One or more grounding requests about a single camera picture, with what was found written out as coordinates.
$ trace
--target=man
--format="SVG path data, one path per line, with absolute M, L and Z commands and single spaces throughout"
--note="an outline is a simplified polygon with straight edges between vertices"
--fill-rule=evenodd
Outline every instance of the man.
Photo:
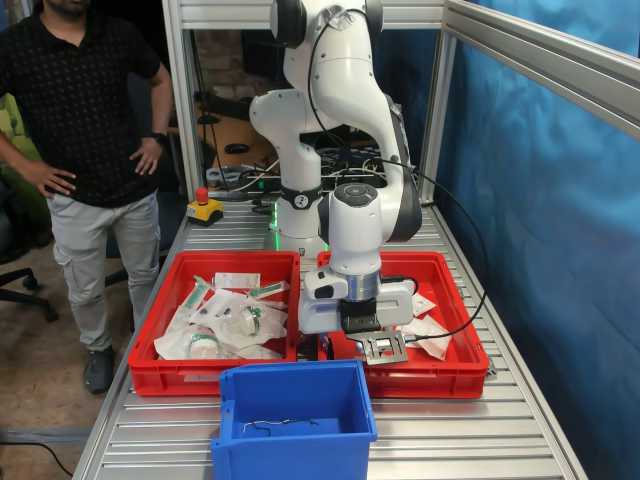
M 89 350 L 85 387 L 108 390 L 114 352 L 104 267 L 113 227 L 129 274 L 136 327 L 158 275 L 158 206 L 150 175 L 166 139 L 169 73 L 135 28 L 89 9 L 91 0 L 44 0 L 0 33 L 0 97 L 11 93 L 43 161 L 0 134 L 0 158 L 47 198 L 69 300 Z M 152 85 L 153 132 L 141 139 L 130 72 Z

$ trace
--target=brick wall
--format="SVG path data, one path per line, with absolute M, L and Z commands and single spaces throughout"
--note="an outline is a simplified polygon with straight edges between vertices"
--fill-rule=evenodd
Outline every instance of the brick wall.
M 197 31 L 196 41 L 207 90 L 223 98 L 240 99 L 277 88 L 266 78 L 244 72 L 240 31 Z

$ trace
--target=wristwatch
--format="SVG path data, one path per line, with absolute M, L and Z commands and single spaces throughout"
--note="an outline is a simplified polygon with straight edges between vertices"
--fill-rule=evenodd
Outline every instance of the wristwatch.
M 158 142 L 162 148 L 167 148 L 167 145 L 169 145 L 169 137 L 167 137 L 164 133 L 151 132 L 148 135 L 148 138 L 155 139 L 155 141 Z

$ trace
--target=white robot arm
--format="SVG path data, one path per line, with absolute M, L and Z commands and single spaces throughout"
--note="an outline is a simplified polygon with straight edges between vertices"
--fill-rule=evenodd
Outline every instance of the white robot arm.
M 278 231 L 319 237 L 332 250 L 328 266 L 305 275 L 300 329 L 344 330 L 363 343 L 370 364 L 406 359 L 402 336 L 383 329 L 411 322 L 414 285 L 380 277 L 380 247 L 419 230 L 418 192 L 409 169 L 385 163 L 386 187 L 346 184 L 322 198 L 320 158 L 300 134 L 347 124 L 371 135 L 383 159 L 409 165 L 400 109 L 373 73 L 372 43 L 382 23 L 379 0 L 274 1 L 271 26 L 288 47 L 284 71 L 294 89 L 257 97 L 251 108 L 256 130 L 281 161 Z M 382 355 L 381 346 L 392 354 Z

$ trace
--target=aluminum table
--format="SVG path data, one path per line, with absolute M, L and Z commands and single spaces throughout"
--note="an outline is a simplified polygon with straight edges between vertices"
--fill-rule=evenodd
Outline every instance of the aluminum table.
M 262 249 L 269 219 L 251 207 L 225 204 L 225 218 L 210 228 L 184 222 L 152 298 L 178 252 Z M 385 249 L 444 254 L 469 312 L 475 310 L 482 290 L 437 208 L 423 211 L 415 238 Z M 372 399 L 378 441 L 368 479 L 586 479 L 490 302 L 474 325 L 496 370 L 482 398 Z M 73 478 L 213 479 L 209 440 L 218 435 L 219 407 L 214 397 L 136 395 L 125 357 Z

